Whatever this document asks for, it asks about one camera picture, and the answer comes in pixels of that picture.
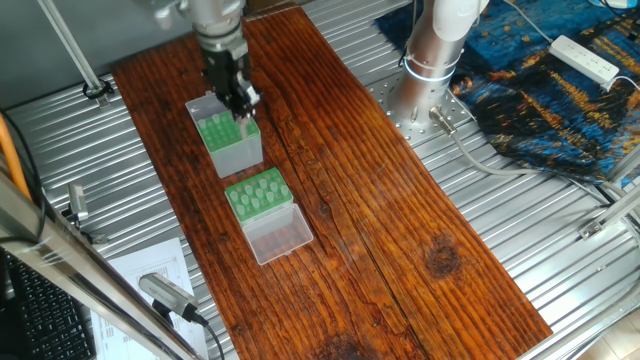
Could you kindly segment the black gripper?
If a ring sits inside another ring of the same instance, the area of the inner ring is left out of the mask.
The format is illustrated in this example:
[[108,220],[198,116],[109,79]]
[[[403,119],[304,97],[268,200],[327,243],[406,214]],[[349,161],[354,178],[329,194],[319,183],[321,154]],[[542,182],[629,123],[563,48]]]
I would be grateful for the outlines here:
[[252,117],[261,101],[260,92],[250,82],[247,45],[218,51],[203,50],[207,78],[234,117]]

